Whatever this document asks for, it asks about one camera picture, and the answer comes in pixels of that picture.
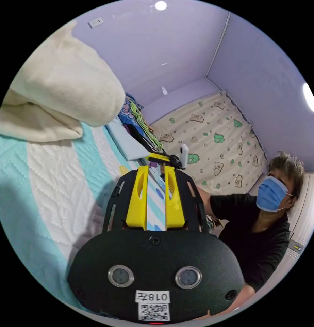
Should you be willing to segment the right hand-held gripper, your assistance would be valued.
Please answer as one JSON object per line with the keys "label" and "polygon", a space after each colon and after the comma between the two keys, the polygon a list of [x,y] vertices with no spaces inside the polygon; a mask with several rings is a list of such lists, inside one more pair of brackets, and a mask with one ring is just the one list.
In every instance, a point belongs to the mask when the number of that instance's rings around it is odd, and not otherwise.
{"label": "right hand-held gripper", "polygon": [[150,152],[147,156],[148,158],[152,158],[152,162],[155,162],[157,164],[169,164],[169,166],[178,169],[178,170],[184,170],[184,166],[180,160],[180,158],[176,155],[162,155],[159,153],[152,153]]}

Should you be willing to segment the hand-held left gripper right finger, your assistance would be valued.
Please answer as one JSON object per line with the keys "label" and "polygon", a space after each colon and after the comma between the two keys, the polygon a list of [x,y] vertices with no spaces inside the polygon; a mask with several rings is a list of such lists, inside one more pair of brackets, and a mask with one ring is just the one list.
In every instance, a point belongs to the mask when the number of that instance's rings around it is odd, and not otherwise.
{"label": "hand-held left gripper right finger", "polygon": [[177,185],[176,171],[174,167],[164,168],[165,178],[165,227],[183,228],[185,219]]}

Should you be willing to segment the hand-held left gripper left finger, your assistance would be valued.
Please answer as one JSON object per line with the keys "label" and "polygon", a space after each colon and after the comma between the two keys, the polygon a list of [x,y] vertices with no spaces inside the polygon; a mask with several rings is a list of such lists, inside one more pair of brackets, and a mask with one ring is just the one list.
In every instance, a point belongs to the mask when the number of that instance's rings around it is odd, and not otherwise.
{"label": "hand-held left gripper left finger", "polygon": [[135,173],[129,202],[126,225],[130,228],[147,227],[148,166],[139,167]]}

